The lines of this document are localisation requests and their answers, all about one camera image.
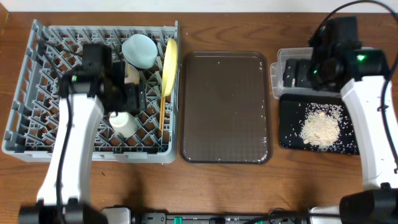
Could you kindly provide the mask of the yellow plate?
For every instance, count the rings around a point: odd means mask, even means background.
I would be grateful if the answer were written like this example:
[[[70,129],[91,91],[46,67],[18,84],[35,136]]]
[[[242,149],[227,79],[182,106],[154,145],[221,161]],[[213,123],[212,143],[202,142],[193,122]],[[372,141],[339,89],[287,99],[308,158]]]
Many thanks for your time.
[[[162,72],[162,97],[169,96],[174,87],[178,64],[178,45],[175,39],[169,39],[164,56]]]

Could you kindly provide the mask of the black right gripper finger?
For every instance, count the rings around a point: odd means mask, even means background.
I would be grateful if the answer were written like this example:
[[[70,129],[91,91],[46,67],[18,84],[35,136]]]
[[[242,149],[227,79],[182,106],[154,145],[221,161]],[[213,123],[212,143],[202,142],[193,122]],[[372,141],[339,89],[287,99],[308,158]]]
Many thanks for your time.
[[[295,83],[297,59],[288,59],[285,63],[285,70],[283,73],[283,86],[293,87]]]
[[[309,71],[311,69],[311,61],[307,59],[300,59],[297,61],[295,69],[295,86],[299,88],[312,88],[312,83],[309,78]]]

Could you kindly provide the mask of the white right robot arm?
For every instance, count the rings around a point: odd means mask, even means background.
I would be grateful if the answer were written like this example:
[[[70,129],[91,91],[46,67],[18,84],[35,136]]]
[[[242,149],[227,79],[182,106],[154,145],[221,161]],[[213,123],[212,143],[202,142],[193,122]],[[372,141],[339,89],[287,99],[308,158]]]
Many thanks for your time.
[[[341,96],[353,122],[361,156],[363,192],[345,196],[338,206],[315,207],[309,223],[397,223],[397,118],[392,104],[391,76],[379,49],[280,49],[280,73],[290,72],[288,60],[311,62],[288,93]]]

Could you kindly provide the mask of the light blue bowl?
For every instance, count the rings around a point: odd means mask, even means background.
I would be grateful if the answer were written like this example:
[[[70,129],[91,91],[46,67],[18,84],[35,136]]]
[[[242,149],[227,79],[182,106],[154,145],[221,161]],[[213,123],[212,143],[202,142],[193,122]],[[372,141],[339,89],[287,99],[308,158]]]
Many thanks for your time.
[[[134,34],[123,42],[122,53],[133,66],[148,69],[154,66],[158,50],[151,38],[144,34]]]

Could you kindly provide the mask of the pink bowl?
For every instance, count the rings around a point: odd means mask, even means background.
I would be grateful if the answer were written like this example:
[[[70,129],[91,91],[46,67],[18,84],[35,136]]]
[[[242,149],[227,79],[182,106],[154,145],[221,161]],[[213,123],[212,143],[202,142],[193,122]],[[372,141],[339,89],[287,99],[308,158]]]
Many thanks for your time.
[[[133,83],[135,85],[138,85],[139,82],[140,82],[139,71],[130,63],[126,63],[124,83],[125,84]]]

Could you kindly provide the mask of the wooden chopstick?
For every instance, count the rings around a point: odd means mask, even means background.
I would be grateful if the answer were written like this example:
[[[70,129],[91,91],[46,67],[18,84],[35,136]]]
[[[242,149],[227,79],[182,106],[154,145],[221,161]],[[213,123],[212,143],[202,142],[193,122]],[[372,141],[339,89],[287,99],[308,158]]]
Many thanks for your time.
[[[159,129],[163,130],[163,104],[164,104],[164,97],[160,99],[160,110],[159,110]]]
[[[165,97],[162,97],[161,99],[161,114],[160,114],[160,130],[161,130],[161,135],[163,135],[164,132],[164,119],[165,119],[165,104],[166,104],[166,99]]]

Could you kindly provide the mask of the white cup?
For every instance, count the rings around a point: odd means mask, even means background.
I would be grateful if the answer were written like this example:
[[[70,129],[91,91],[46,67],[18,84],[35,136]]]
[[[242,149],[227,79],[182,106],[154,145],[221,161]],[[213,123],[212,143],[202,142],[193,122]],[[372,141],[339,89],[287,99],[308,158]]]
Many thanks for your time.
[[[133,136],[138,130],[135,118],[128,112],[112,112],[109,116],[109,122],[113,130],[123,138]]]

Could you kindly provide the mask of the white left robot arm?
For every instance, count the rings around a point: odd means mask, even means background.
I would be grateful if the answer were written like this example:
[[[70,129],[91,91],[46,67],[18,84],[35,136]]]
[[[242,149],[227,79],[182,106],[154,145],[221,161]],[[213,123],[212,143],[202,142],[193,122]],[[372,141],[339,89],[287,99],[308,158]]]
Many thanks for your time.
[[[108,70],[83,65],[60,80],[57,137],[50,166],[35,205],[22,206],[19,223],[137,223],[133,211],[90,205],[90,172],[95,138],[104,115],[115,134],[131,138],[138,125],[141,84],[138,72],[122,60]]]

